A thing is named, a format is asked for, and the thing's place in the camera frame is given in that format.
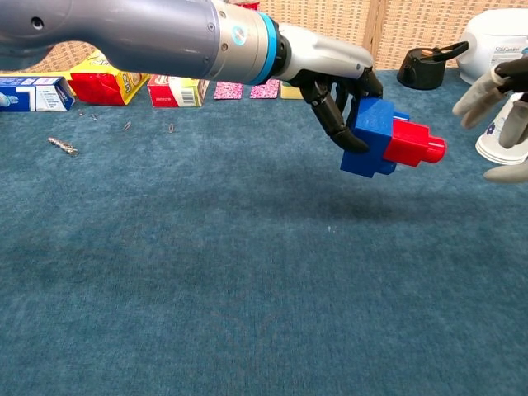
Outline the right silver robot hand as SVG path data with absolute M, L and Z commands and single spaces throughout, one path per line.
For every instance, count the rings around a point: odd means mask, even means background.
M 461 125 L 474 128 L 502 99 L 507 102 L 491 125 L 499 131 L 499 153 L 527 146 L 527 58 L 502 62 L 479 77 L 455 103 L 452 113 L 462 118 Z

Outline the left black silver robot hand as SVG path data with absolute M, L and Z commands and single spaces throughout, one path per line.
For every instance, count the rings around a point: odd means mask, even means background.
M 357 117 L 363 98 L 381 98 L 371 53 L 344 40 L 281 24 L 272 77 L 297 87 L 327 136 L 340 149 L 366 153 L 369 148 L 347 125 Z

